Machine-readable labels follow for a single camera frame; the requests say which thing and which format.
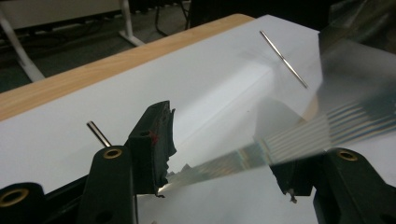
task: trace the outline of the wooden tabletop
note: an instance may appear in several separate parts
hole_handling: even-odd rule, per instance
[[[235,14],[0,94],[0,121],[254,20]]]

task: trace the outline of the metal rod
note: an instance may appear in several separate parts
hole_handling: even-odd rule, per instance
[[[106,139],[106,137],[102,134],[102,132],[99,130],[99,128],[93,123],[93,121],[89,121],[87,123],[87,126],[91,129],[93,134],[99,139],[99,141],[103,144],[105,147],[111,147],[110,142]]]
[[[271,48],[274,50],[274,52],[279,56],[279,58],[282,60],[282,62],[289,68],[289,70],[294,74],[295,77],[303,84],[305,88],[308,88],[308,85],[306,82],[303,81],[303,79],[297,74],[297,72],[291,67],[291,65],[286,61],[285,57],[279,52],[279,50],[275,47],[275,45],[271,42],[271,40],[268,38],[268,36],[265,34],[264,31],[260,31],[260,34],[262,34],[262,37],[267,41],[268,45],[271,46]]]

